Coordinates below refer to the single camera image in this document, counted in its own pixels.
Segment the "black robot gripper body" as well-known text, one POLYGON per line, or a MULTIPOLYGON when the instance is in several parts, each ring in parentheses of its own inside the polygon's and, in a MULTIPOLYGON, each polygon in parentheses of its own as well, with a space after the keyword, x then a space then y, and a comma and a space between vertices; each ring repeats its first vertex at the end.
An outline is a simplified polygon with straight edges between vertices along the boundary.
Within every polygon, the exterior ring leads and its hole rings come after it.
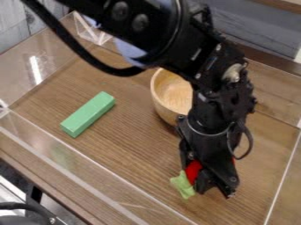
POLYGON ((241 160, 253 148, 253 136, 246 120, 230 121, 226 126, 207 129, 199 123, 193 124, 190 116, 181 115, 177 121, 181 142, 187 143, 203 168, 226 184, 238 177, 235 160, 241 160))

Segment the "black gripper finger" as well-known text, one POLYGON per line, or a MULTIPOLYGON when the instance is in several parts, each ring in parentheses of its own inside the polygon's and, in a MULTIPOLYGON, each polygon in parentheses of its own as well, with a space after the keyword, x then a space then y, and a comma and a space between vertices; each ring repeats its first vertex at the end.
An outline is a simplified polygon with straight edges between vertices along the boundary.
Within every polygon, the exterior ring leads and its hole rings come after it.
POLYGON ((195 159, 197 159, 195 152, 191 150, 187 143, 182 143, 179 145, 179 160, 182 169, 186 169, 195 159))
POLYGON ((225 198, 230 199, 235 196, 238 184, 238 177, 231 177, 230 183, 226 184, 209 170, 201 170, 198 172, 194 189, 203 195, 211 188, 218 188, 225 198))

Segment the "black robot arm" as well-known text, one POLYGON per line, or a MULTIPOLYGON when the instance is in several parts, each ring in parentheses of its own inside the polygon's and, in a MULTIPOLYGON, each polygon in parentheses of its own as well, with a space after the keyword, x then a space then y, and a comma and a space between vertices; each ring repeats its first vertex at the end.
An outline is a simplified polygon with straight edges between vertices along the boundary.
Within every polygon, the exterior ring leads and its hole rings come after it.
POLYGON ((191 108, 177 117, 181 176, 189 189, 218 188, 230 198, 239 185, 235 149, 250 140, 247 116, 255 111, 247 60, 215 30, 210 8, 190 0, 56 0, 80 12, 116 39, 130 67, 114 68, 82 46, 39 0, 21 0, 61 42, 98 70, 130 77, 160 67, 193 89, 191 108))

